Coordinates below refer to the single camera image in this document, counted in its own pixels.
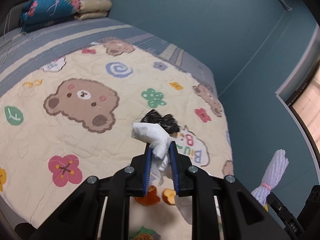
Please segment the orange peel piece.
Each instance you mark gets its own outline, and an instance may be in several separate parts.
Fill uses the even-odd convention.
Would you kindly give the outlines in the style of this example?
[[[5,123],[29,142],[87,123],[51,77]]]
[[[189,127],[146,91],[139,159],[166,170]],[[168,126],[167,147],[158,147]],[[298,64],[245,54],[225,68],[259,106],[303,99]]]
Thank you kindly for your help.
[[[168,205],[175,205],[176,191],[172,189],[164,189],[162,193],[163,202]]]
[[[146,196],[135,197],[135,200],[143,206],[153,206],[160,202],[159,196],[157,196],[157,188],[154,185],[150,185]]]

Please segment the white tissue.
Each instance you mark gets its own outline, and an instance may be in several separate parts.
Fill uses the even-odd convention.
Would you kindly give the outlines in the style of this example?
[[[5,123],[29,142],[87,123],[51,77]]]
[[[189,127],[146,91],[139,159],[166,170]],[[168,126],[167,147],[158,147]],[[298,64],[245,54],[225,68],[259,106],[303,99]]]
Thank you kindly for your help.
[[[172,177],[169,156],[171,136],[159,124],[134,122],[131,137],[150,144],[151,175],[158,181],[159,186],[163,185],[164,177]]]

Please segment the cream cartoon bear quilt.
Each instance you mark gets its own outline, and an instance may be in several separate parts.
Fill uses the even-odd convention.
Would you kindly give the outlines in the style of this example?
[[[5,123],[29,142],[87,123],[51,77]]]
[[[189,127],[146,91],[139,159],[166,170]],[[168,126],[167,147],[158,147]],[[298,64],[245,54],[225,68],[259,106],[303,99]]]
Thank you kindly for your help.
[[[223,106],[207,84],[120,39],[42,63],[1,88],[1,196],[38,239],[86,239],[93,214],[76,199],[89,176],[110,177],[143,154],[132,127],[173,117],[180,154],[209,173],[233,171]]]

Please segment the black plastic bag with tie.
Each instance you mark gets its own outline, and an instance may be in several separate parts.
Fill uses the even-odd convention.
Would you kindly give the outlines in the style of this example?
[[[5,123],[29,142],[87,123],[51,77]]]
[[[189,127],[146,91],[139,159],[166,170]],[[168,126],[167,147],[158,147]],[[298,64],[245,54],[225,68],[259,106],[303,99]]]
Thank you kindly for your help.
[[[154,109],[146,113],[140,122],[159,124],[168,134],[174,134],[180,131],[177,120],[171,114],[161,116]]]

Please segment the beige folded blanket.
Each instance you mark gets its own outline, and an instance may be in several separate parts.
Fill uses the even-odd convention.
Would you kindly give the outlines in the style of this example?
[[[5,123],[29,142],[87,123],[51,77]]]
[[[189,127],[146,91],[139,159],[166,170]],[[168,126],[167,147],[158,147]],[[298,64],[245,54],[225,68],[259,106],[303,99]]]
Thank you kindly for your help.
[[[74,18],[88,20],[107,17],[112,8],[111,0],[80,0]]]

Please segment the blue floral folded blanket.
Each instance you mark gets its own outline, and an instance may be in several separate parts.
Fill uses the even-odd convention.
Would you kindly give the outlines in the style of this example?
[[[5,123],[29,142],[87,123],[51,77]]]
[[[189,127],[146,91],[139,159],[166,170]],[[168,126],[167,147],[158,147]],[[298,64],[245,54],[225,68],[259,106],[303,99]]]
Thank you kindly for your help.
[[[19,19],[21,32],[31,32],[70,20],[80,8],[80,0],[29,0]]]

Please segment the window frame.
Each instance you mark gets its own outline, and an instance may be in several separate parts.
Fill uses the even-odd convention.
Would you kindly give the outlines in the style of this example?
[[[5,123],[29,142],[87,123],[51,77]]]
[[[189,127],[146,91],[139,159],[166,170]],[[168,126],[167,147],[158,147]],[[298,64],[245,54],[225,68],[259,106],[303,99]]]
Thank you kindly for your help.
[[[301,89],[307,86],[307,79],[315,74],[318,61],[319,25],[316,25],[308,46],[299,62],[290,73],[289,77],[286,78],[283,84],[274,93],[298,127],[315,163],[319,162],[319,152],[311,139],[310,133],[302,123],[301,118],[291,109],[291,99],[300,96]]]

